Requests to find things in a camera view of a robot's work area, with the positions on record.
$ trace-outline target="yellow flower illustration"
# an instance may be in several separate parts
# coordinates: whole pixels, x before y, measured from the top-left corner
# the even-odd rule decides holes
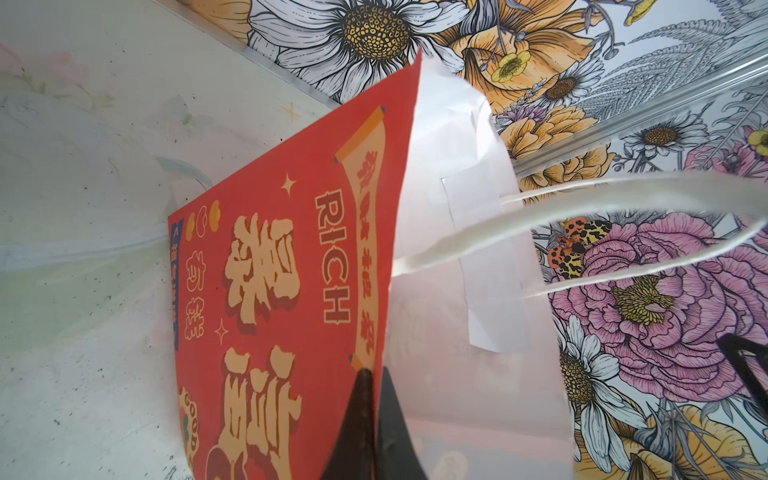
[[[541,121],[537,122],[531,118],[517,120],[507,126],[501,136],[510,158],[515,161],[597,122],[594,118],[586,117],[584,111],[579,108],[559,106],[551,109]],[[518,182],[520,190],[535,190],[571,180],[602,177],[615,157],[615,154],[609,154],[607,149],[607,145],[595,148],[569,161],[523,177]]]
[[[638,3],[637,6],[630,10],[629,15],[627,15],[627,19],[624,20],[624,24],[628,27],[643,18],[645,14],[650,11],[650,7],[654,6],[654,3],[657,1],[658,0],[643,0],[642,2]]]
[[[709,480],[731,480],[729,472],[723,467],[723,458],[738,458],[741,468],[747,475],[738,478],[755,478],[756,480],[768,480],[768,474],[760,468],[748,468],[758,466],[749,442],[738,430],[713,420],[705,419],[701,422],[701,409],[695,406],[682,406],[680,410],[687,421],[697,429],[698,435],[690,430],[678,437],[675,448],[675,475],[676,478],[700,478],[699,468]],[[676,415],[677,422],[686,425],[682,415]],[[646,420],[649,428],[656,426],[653,417]],[[602,472],[592,461],[584,447],[584,440],[579,432],[576,432],[576,443],[581,450],[581,462],[574,462],[574,480],[631,480],[635,478],[672,478],[672,463],[661,458],[650,450],[645,449],[640,443],[623,438],[624,450],[629,455],[631,468],[624,472],[613,465],[609,473]],[[681,442],[686,442],[690,449],[691,458],[696,463],[692,465],[686,458],[686,452]]]
[[[229,2],[228,0],[179,0],[179,2],[204,16],[206,20],[241,42],[248,42],[248,33],[250,32],[250,25],[248,25],[250,0],[241,2]]]
[[[525,71],[528,61],[531,60],[531,54],[527,51],[521,51],[518,54],[511,53],[502,58],[498,63],[498,68],[491,75],[493,81],[505,82],[512,77],[516,77]]]
[[[746,140],[755,148],[758,155],[768,157],[768,127],[763,130],[755,130],[750,134],[750,137]]]
[[[468,0],[472,8],[477,0]],[[575,34],[584,30],[584,10],[568,12],[575,0],[520,0],[532,10],[509,8],[499,2],[500,25],[472,35],[461,35],[458,25],[437,34],[464,58],[459,76],[488,98],[495,114],[500,114],[526,90],[542,80],[545,88],[557,75],[576,61],[584,60],[592,49],[590,38]],[[602,17],[592,15],[596,25]]]

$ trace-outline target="sparkle star graphic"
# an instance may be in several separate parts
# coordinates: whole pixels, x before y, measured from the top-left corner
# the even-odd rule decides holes
[[[295,183],[296,183],[296,181],[295,180],[291,180],[290,177],[288,177],[288,174],[286,174],[286,183],[284,183],[283,186],[280,187],[280,188],[282,188],[283,190],[288,192],[288,196],[290,197],[290,189],[291,189],[291,187],[293,187],[293,184],[295,184]]]
[[[219,334],[219,344],[223,345],[223,343],[224,343],[224,335],[228,334],[229,330],[224,328],[224,319],[220,319],[220,320],[221,320],[221,325],[219,326],[219,329],[218,330],[214,330],[214,332]]]

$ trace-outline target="white paper bag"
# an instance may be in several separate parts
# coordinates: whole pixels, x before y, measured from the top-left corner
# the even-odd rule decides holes
[[[518,192],[487,100],[425,58],[395,258],[502,212]],[[513,205],[520,208],[521,203]],[[530,234],[392,279],[384,365],[430,478],[570,478],[557,333]]]

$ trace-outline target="white daisy illustration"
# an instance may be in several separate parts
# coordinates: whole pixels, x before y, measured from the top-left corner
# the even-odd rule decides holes
[[[558,80],[535,103],[548,110],[558,105],[570,107],[589,94],[591,88],[600,81],[603,72],[603,61],[599,56],[583,62],[577,61],[561,73]]]
[[[560,368],[568,405],[576,429],[581,430],[589,456],[603,472],[611,471],[611,461],[618,468],[628,471],[629,457],[611,426],[609,416],[638,429],[647,426],[643,416],[605,384],[618,375],[618,359],[600,353],[600,340],[596,335],[585,336],[576,316],[571,316],[566,328],[559,319],[554,319],[554,324],[558,328]],[[581,450],[575,444],[574,459],[581,461]]]
[[[645,156],[650,158],[655,157],[656,154],[667,156],[671,151],[683,151],[696,147],[707,142],[709,135],[701,115],[692,115],[688,112],[621,140],[626,147],[645,152]]]
[[[464,61],[429,34],[458,24],[469,10],[462,2],[413,0],[254,0],[249,23],[260,43],[294,71],[341,102],[411,63],[423,48],[448,68]]]

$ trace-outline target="white rope handle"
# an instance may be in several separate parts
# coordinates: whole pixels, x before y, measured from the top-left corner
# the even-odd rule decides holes
[[[739,211],[759,219],[733,238],[692,255],[633,269],[557,282],[526,294],[526,296],[537,296],[573,286],[647,275],[675,266],[701,262],[733,249],[754,236],[768,223],[768,219],[765,218],[768,212],[768,190],[749,180],[712,172],[668,172],[637,174],[633,177],[635,178],[583,180],[506,197],[502,199],[503,203],[554,191],[608,184],[597,190],[576,190],[569,194],[545,198],[526,208],[507,212],[467,227],[438,240],[432,247],[421,253],[395,259],[392,264],[392,276],[413,273],[456,260],[500,240],[530,230],[541,223],[573,217],[585,211],[619,209]],[[613,183],[623,182],[629,184],[613,185]]]

